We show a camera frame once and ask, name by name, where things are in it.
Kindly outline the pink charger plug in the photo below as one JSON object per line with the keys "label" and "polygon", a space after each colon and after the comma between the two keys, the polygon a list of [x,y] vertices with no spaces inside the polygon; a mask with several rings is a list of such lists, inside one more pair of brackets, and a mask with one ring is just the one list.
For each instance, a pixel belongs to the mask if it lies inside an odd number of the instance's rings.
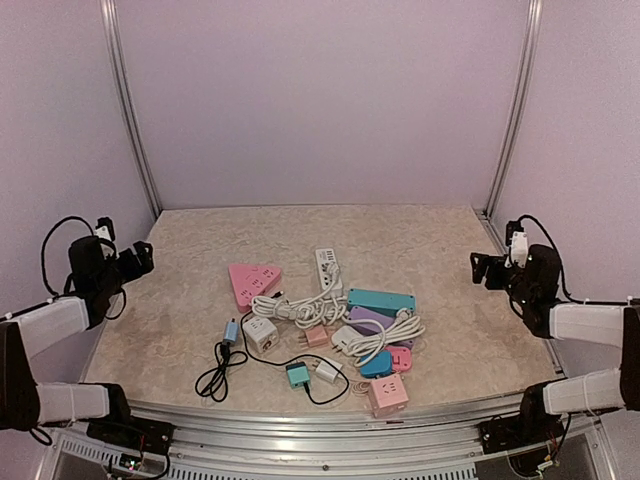
{"label": "pink charger plug", "polygon": [[326,345],[329,341],[326,329],[318,325],[316,327],[303,330],[298,339],[301,348],[314,348]]}

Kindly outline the white cube socket adapter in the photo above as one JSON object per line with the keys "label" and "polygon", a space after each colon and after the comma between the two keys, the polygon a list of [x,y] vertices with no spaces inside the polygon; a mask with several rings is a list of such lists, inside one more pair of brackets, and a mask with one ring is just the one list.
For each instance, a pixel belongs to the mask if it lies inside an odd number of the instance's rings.
{"label": "white cube socket adapter", "polygon": [[259,353],[264,353],[274,347],[280,339],[277,327],[264,317],[253,317],[243,324],[243,333],[249,343]]}

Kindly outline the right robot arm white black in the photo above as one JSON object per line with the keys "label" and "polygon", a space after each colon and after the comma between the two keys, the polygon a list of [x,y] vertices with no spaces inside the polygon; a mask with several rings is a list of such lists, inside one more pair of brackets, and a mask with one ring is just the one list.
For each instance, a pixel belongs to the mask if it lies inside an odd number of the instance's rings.
{"label": "right robot arm white black", "polygon": [[512,436],[531,444],[563,415],[637,411],[639,300],[572,297],[555,242],[530,214],[507,224],[505,245],[502,256],[470,254],[473,283],[505,292],[516,316],[537,338],[604,345],[621,353],[617,367],[528,387],[511,423]]}

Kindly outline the blue plug adapter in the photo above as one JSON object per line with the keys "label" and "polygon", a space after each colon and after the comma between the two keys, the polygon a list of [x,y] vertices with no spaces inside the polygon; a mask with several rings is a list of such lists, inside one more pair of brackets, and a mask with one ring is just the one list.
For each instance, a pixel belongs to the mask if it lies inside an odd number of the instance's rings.
{"label": "blue plug adapter", "polygon": [[360,375],[366,379],[385,377],[393,373],[393,357],[388,350],[382,350],[375,356],[366,357],[367,363],[359,368]]}

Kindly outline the light blue charger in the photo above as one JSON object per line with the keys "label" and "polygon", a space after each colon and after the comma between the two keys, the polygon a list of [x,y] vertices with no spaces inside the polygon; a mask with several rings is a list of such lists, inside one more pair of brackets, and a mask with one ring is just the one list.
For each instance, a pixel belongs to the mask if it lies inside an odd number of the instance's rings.
{"label": "light blue charger", "polygon": [[239,335],[239,324],[231,319],[226,323],[222,342],[226,345],[235,345]]}

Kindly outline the white usb charger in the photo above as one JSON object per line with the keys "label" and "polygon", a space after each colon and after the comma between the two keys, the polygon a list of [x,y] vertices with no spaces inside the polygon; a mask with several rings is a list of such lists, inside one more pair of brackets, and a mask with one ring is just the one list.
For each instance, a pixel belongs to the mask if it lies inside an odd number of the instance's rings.
{"label": "white usb charger", "polygon": [[322,380],[334,384],[343,365],[332,360],[321,360],[314,365],[314,373]]}

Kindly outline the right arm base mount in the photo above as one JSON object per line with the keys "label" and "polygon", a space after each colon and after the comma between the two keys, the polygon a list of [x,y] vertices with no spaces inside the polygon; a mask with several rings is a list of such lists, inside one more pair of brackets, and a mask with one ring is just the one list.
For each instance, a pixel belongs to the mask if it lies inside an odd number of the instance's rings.
{"label": "right arm base mount", "polygon": [[485,455],[516,450],[546,441],[559,440],[565,431],[559,417],[527,426],[519,415],[495,416],[477,426]]}

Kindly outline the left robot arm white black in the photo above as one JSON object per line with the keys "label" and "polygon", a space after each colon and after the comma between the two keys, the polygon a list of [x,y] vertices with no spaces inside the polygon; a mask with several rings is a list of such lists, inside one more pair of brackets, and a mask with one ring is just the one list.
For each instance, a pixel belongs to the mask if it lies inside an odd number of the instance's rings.
{"label": "left robot arm white black", "polygon": [[28,432],[44,445],[52,442],[44,428],[77,421],[100,425],[121,445],[141,432],[121,386],[39,383],[31,369],[32,359],[53,345],[113,319],[112,302],[125,297],[125,285],[154,268],[150,243],[117,249],[110,218],[99,218],[88,230],[69,246],[63,290],[47,285],[46,301],[1,318],[1,427]]}

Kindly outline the pink cube socket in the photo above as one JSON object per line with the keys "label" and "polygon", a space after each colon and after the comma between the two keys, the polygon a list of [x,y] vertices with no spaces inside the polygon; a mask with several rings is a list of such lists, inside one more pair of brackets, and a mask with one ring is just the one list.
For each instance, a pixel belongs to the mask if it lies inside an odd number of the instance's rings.
{"label": "pink cube socket", "polygon": [[372,380],[368,398],[375,418],[382,418],[403,410],[409,398],[398,373]]}

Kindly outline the teal usb charger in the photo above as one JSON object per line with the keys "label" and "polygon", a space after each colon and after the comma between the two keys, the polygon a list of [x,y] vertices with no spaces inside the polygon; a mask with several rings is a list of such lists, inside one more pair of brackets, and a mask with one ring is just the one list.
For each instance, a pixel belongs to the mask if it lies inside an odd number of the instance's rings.
{"label": "teal usb charger", "polygon": [[285,371],[292,389],[304,388],[310,384],[310,374],[305,362],[289,364]]}

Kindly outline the pink triangular socket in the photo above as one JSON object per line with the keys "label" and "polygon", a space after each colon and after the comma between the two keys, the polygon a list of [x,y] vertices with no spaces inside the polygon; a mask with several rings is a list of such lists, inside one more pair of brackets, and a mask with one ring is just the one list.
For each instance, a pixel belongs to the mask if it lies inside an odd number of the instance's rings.
{"label": "pink triangular socket", "polygon": [[282,269],[277,266],[230,264],[228,273],[234,292],[236,307],[242,314],[251,309],[251,301],[256,296],[268,294],[281,281]]}

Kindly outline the pink socket adapter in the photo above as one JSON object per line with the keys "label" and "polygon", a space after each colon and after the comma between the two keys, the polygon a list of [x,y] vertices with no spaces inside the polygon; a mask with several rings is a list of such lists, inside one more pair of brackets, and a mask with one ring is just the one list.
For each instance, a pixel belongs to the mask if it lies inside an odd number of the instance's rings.
{"label": "pink socket adapter", "polygon": [[394,373],[407,372],[412,368],[412,352],[409,348],[389,345],[385,350],[391,354]]}

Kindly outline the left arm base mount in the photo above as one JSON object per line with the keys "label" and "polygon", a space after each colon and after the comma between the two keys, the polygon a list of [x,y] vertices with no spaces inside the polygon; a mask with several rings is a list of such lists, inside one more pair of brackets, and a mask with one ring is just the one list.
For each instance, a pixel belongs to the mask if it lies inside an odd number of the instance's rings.
{"label": "left arm base mount", "polygon": [[86,434],[107,444],[140,453],[165,455],[169,451],[174,431],[175,426],[171,423],[136,417],[124,411],[90,419]]}

